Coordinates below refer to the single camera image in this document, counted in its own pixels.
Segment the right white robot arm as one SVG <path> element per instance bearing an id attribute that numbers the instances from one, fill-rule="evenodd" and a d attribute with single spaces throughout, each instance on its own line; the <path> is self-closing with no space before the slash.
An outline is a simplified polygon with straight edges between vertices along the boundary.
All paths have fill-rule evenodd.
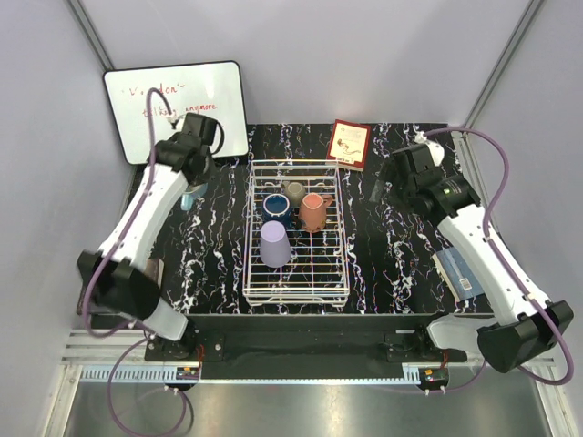
<path id="1" fill-rule="evenodd" d="M 384 160 L 373 193 L 387 193 L 393 206 L 439 230 L 475 275 L 493 316 L 438 316 L 414 337 L 414 350 L 425 361 L 445 349 L 478 353 L 507 373 L 558 344 L 574 312 L 567 302 L 551 300 L 517 264 L 469 182 L 445 176 L 444 155 L 432 141 L 396 150 Z"/>

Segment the light blue ceramic mug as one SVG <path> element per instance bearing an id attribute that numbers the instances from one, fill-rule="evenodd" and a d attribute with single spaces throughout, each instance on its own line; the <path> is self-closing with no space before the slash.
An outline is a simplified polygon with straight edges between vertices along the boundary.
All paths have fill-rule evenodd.
<path id="1" fill-rule="evenodd" d="M 183 211 L 190 211 L 195 201 L 199 198 L 202 198 L 206 194 L 207 189 L 207 184 L 188 187 L 181 196 L 180 208 Z"/>

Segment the salmon pink floral mug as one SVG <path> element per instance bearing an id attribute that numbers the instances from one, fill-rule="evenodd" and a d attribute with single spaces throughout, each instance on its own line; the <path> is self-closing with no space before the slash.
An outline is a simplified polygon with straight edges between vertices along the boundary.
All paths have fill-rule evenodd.
<path id="1" fill-rule="evenodd" d="M 322 231 L 326 226 L 327 208 L 331 206 L 331 195 L 309 193 L 303 199 L 299 209 L 301 229 L 310 233 Z"/>

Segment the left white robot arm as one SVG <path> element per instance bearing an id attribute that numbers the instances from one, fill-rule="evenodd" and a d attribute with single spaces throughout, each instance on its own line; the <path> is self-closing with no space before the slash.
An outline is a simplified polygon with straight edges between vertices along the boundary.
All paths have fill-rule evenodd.
<path id="1" fill-rule="evenodd" d="M 215 172 L 213 152 L 223 144 L 218 120 L 188 113 L 179 131 L 152 147 L 141 185 L 119 223 L 97 251 L 85 250 L 77 259 L 84 318 L 96 305 L 164 338 L 165 350 L 176 360 L 195 353 L 197 339 L 188 332 L 187 317 L 164 301 L 145 268 L 174 204 L 184 193 L 204 191 Z"/>

